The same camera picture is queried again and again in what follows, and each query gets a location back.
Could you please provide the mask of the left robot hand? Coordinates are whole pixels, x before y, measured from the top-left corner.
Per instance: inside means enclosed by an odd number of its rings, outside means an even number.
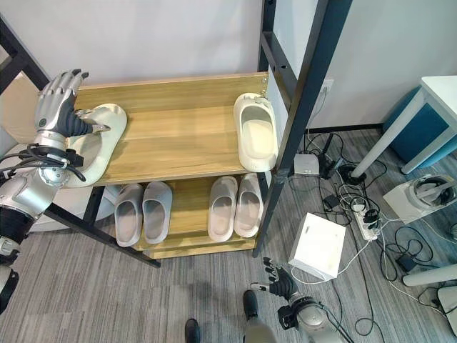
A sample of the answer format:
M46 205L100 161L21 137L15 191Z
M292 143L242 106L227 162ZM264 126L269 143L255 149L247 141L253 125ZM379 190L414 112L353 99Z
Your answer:
M90 124L75 112L74 104L81 83L89 72L73 69L58 74L39 94L35 110L36 131L51 131L64 137L109 131L110 126Z

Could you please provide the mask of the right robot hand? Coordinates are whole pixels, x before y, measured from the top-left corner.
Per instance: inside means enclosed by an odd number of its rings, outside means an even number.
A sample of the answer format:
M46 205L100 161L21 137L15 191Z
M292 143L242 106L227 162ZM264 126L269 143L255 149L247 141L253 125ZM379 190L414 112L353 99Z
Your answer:
M293 277L284 267L270 257L263 258L263 265L270 282L268 284L252 282L250 285L251 290L268 292L278 297L283 297L286 301L289 301L295 293L298 293L298 287Z

